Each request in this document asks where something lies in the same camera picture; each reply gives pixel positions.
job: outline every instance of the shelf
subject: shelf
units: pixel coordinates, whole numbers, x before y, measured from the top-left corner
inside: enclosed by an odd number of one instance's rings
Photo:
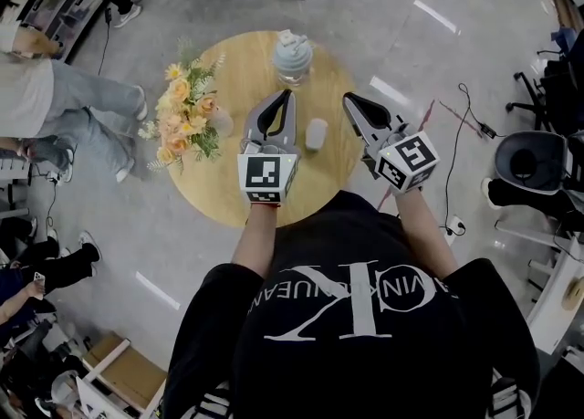
[[[77,32],[76,35],[74,35],[70,40],[67,41],[67,48],[65,49],[65,53],[63,54],[63,58],[62,58],[63,61],[67,60],[67,58],[69,57],[69,54],[71,53],[71,50],[73,49],[73,47],[77,43],[77,40],[79,39],[79,37],[81,36],[81,33],[83,33],[87,24],[89,23],[91,18],[93,18],[93,16],[96,14],[96,12],[99,10],[99,8],[101,7],[101,5],[103,3],[104,3],[104,1],[102,1],[102,0],[94,0],[93,3],[90,5],[90,9],[89,9],[88,13],[85,15],[85,17],[82,20],[80,20],[78,22],[77,27],[79,28],[79,31]]]

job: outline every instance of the hand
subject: hand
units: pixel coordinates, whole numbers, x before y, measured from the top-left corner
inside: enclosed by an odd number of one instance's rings
[[[45,285],[40,281],[32,281],[26,285],[26,294],[30,298],[45,295]]]

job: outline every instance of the black cable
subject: black cable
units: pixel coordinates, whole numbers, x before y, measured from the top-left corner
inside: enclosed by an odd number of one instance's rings
[[[453,173],[454,162],[456,161],[456,150],[458,149],[458,137],[460,136],[460,130],[463,128],[464,120],[466,119],[466,116],[468,115],[468,113],[471,110],[471,97],[468,94],[468,87],[464,83],[459,83],[458,89],[461,90],[466,95],[468,106],[466,108],[466,111],[464,112],[464,116],[463,116],[462,120],[460,121],[460,125],[458,126],[458,131],[456,132],[456,138],[454,140],[453,162],[450,165],[450,171],[448,171],[448,176],[446,177],[446,186],[444,187],[444,190],[446,192],[446,217],[444,218],[444,226],[440,226],[440,227],[443,227],[444,229],[446,229],[446,231],[448,231],[448,234],[453,233],[457,236],[463,236],[466,233],[466,229],[464,230],[464,232],[462,234],[459,235],[459,234],[456,234],[453,229],[448,227],[448,215],[450,214],[449,204],[448,204],[448,183],[450,182],[450,176]]]
[[[566,213],[566,215],[570,214],[570,213],[576,213],[577,210],[570,210]],[[559,229],[562,227],[562,225],[564,224],[564,219],[566,219],[566,215],[562,216],[562,220],[559,222],[559,226],[558,229],[556,229],[556,232],[554,233],[554,236],[552,237],[552,242],[556,245],[557,248],[559,248],[560,250],[563,250],[564,252],[566,252],[568,254],[568,256],[570,258],[572,258],[573,260],[576,260],[579,263],[584,263],[584,260],[582,260],[581,258],[575,258],[572,254],[569,253],[569,251],[564,248],[563,246],[561,246],[558,241],[556,240],[556,237],[558,237],[558,233],[559,233]]]
[[[53,182],[53,202],[51,203],[51,206],[49,206],[48,208],[47,219],[45,220],[45,228],[47,232],[49,227],[53,227],[53,217],[51,216],[51,210],[53,209],[53,205],[55,204],[56,200],[57,200],[57,182]]]
[[[108,48],[108,43],[110,41],[110,24],[108,23],[108,32],[106,33],[106,45],[103,47],[103,54],[101,55],[101,63],[99,64],[98,76],[101,74],[101,68],[103,67],[103,60],[106,57],[106,49]]]
[[[106,33],[106,44],[103,47],[103,54],[101,54],[101,63],[99,64],[98,76],[101,74],[101,68],[103,67],[103,60],[106,57],[106,50],[108,49],[108,43],[110,41],[110,22],[111,22],[111,10],[109,7],[106,8],[106,25],[108,26],[108,32]]]

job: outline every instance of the metal rack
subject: metal rack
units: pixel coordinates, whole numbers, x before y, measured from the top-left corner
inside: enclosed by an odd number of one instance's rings
[[[20,0],[5,9],[2,21],[22,21],[65,46],[66,60],[104,0]]]

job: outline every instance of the gray concrete floor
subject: gray concrete floor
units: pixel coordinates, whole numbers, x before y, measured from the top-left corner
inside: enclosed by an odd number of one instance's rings
[[[466,100],[457,88],[464,82],[474,114],[497,132],[531,129],[532,115],[506,114],[504,106],[528,100],[513,73],[537,76],[541,61],[535,53],[552,46],[549,33],[558,27],[549,0],[144,0],[143,5],[139,18],[111,30],[102,76],[141,84],[153,105],[165,89],[163,71],[175,60],[178,37],[190,37],[203,51],[245,31],[290,28],[307,34],[353,74],[361,94],[415,125],[427,117],[425,130],[443,162],[424,195],[439,221],[459,120],[438,100],[464,114]],[[97,73],[105,38],[100,18],[73,65]],[[527,311],[527,261],[540,256],[541,249],[493,226],[499,218],[532,227],[547,224],[523,207],[495,212],[486,206],[479,184],[492,173],[498,142],[478,138],[468,126],[462,129],[450,180],[450,214],[464,220],[467,233],[456,238],[454,252],[461,265],[475,257],[491,258]],[[74,250],[78,232],[88,229],[104,261],[96,278],[60,290],[52,299],[79,331],[115,330],[165,367],[193,293],[211,267],[229,260],[239,230],[193,209],[168,173],[147,171],[145,163],[155,150],[155,144],[137,138],[135,175],[117,185],[99,158],[79,148],[73,181],[58,189],[51,214],[64,245]],[[362,164],[348,188],[382,211],[394,210],[391,197],[383,200],[387,184],[373,181]],[[35,179],[29,199],[34,214],[44,218],[52,198],[52,186]],[[178,301],[180,309],[141,285],[137,271]]]

